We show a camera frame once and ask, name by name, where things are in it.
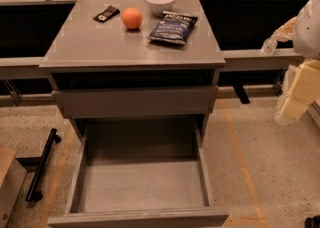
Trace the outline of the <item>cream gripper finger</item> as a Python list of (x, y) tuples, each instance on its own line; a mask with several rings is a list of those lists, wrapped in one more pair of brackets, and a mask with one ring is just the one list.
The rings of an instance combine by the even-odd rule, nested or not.
[(282, 90), (274, 119), (279, 125), (293, 124), (320, 97), (320, 60), (307, 59), (299, 66), (290, 65)]

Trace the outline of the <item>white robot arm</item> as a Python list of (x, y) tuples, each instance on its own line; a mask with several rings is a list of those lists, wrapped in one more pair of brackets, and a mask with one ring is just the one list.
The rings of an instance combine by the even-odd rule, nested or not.
[(298, 67), (287, 71), (288, 89), (284, 90), (275, 116), (278, 124), (289, 125), (298, 121), (320, 96), (320, 0), (309, 0), (271, 38), (291, 40), (294, 51), (305, 58)]

